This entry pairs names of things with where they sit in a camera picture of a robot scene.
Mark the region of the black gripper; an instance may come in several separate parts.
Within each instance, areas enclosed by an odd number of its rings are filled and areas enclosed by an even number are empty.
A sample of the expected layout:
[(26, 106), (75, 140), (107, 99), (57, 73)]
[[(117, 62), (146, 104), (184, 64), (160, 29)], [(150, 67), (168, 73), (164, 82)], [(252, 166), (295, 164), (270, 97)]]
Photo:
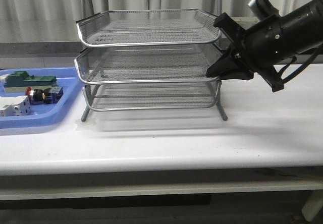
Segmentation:
[(281, 76), (274, 68), (274, 64), (282, 59), (282, 49), (274, 45), (279, 18), (271, 15), (245, 30), (227, 13), (218, 16), (213, 25), (220, 28), (231, 44), (207, 69), (205, 76), (251, 80), (258, 73), (273, 92), (284, 89)]

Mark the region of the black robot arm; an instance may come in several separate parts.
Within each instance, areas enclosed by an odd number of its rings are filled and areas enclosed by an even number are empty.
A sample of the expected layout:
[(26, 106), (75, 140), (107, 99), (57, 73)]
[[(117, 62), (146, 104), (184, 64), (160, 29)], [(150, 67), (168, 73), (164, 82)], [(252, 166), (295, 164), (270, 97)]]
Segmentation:
[[(230, 40), (223, 55), (207, 71), (208, 78), (220, 80), (250, 80), (258, 73), (273, 92), (299, 75), (322, 52), (322, 2), (312, 0), (285, 16), (280, 16), (268, 0), (263, 0), (268, 17), (245, 30), (227, 13), (214, 21), (214, 26)], [(274, 66), (297, 54), (316, 48), (307, 62), (286, 78), (285, 68), (276, 71)]]

